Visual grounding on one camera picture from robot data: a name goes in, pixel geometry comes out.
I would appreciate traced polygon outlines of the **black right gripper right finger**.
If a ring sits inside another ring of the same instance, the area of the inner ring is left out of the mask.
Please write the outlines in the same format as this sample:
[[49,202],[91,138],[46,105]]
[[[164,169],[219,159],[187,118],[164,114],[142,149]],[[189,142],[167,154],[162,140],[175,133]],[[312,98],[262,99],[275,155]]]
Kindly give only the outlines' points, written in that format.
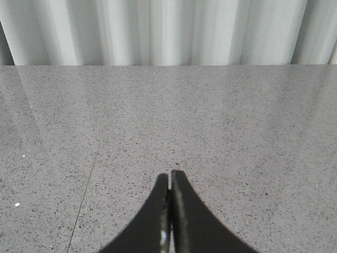
[[172,171],[171,192],[176,252],[256,252],[216,218],[183,171]]

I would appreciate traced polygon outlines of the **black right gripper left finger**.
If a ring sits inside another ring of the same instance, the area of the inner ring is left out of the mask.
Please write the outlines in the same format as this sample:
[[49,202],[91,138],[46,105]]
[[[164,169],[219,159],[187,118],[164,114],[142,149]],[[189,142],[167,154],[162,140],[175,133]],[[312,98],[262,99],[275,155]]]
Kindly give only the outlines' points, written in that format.
[[168,179],[167,174],[159,174],[136,216],[101,252],[169,251]]

